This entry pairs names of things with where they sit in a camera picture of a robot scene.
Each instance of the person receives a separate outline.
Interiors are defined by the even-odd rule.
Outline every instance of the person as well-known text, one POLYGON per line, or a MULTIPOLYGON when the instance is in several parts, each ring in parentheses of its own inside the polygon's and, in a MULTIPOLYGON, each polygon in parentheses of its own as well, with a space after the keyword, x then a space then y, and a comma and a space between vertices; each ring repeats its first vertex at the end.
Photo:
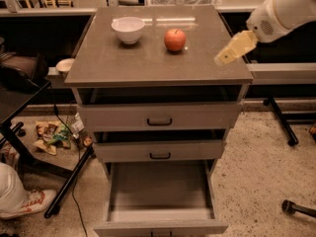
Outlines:
POLYGON ((0 162, 0 218, 11 219, 46 209, 55 190, 26 191, 16 170, 0 162))

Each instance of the concrete floor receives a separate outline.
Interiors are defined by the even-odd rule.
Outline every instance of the concrete floor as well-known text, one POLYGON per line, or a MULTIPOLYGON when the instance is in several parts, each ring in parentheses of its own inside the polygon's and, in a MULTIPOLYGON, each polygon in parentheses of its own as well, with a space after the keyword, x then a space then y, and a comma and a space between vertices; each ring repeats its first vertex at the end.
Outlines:
MULTIPOLYGON (((286 111, 287 104, 281 107, 286 111)), ((316 103, 300 103, 294 108, 315 111, 316 103)), ((14 119, 25 124, 27 136, 22 137, 22 141, 36 157, 72 169, 78 161, 75 147, 74 150, 58 148, 57 155, 51 156, 33 146, 37 139, 36 120, 56 118, 50 110, 45 113, 24 111, 14 119)), ((291 147, 270 107, 264 107, 261 102, 245 103, 244 113, 231 129, 224 154, 212 175, 218 219, 229 223, 221 236, 316 236, 315 218, 301 213, 288 215, 281 210, 284 199, 316 208, 316 144, 308 132, 309 127, 309 124, 292 126, 299 144, 291 147)), ((28 190, 58 190, 64 182, 50 174, 29 172, 21 178, 28 190)), ((97 236, 93 228, 104 219, 107 186, 98 159, 90 159, 74 190, 89 237, 97 236)), ((62 201, 59 214, 50 219, 45 219, 43 214, 0 221, 0 233, 16 233, 21 237, 85 236, 72 189, 62 201)))

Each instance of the sneaker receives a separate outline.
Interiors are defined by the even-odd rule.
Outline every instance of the sneaker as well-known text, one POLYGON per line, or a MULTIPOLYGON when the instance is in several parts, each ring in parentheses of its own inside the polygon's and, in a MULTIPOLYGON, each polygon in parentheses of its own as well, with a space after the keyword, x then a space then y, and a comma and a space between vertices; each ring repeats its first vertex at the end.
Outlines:
POLYGON ((42 211, 46 209, 52 200, 56 197, 56 191, 44 190, 44 191, 31 191, 28 192, 29 200, 19 210, 14 212, 1 212, 1 219, 11 219, 20 217, 26 214, 42 211))

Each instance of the white robotic arm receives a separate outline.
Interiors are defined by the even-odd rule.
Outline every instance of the white robotic arm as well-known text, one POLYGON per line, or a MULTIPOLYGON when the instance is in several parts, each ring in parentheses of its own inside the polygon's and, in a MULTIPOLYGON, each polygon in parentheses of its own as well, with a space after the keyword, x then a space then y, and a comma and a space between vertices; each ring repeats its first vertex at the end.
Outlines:
POLYGON ((247 20, 249 31, 235 35, 214 61, 228 64, 256 48, 258 41, 272 42, 311 21, 316 21, 316 0, 266 0, 247 20))

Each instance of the apple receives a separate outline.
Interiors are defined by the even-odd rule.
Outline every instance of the apple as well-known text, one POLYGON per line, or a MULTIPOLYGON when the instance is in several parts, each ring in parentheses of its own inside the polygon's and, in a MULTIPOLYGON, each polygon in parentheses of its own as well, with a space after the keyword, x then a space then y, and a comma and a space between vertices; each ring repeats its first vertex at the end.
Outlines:
POLYGON ((180 29, 170 29, 165 33, 164 42, 168 50, 180 51, 186 44, 186 34, 180 29))

